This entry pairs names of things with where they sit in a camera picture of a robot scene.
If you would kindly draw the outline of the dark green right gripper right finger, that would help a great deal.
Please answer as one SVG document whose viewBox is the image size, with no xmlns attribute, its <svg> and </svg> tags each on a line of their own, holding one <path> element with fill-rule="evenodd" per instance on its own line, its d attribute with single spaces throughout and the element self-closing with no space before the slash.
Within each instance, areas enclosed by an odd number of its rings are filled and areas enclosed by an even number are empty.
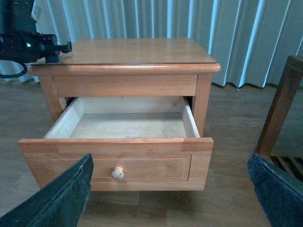
<svg viewBox="0 0 303 227">
<path fill-rule="evenodd" d="M 254 191 L 273 227 L 303 225 L 303 183 L 260 155 L 253 153 L 248 162 Z"/>
</svg>

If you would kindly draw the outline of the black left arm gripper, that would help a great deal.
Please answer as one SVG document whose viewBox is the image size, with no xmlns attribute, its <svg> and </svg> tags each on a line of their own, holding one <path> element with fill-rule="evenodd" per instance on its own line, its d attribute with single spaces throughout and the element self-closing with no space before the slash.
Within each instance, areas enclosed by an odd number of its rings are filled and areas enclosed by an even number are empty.
<svg viewBox="0 0 303 227">
<path fill-rule="evenodd" d="M 54 34 L 40 35 L 32 17 L 34 0 L 2 0 L 0 2 L 0 59 L 17 63 L 58 63 L 60 53 L 72 51 L 70 41 L 59 45 Z"/>
</svg>

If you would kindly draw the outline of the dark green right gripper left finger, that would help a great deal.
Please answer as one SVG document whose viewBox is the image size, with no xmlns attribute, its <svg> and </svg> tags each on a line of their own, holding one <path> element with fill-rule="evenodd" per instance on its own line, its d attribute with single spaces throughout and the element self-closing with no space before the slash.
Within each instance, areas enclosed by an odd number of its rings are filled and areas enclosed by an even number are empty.
<svg viewBox="0 0 303 227">
<path fill-rule="evenodd" d="M 2 227 L 75 227 L 91 192 L 88 153 L 41 190 L 0 218 Z"/>
</svg>

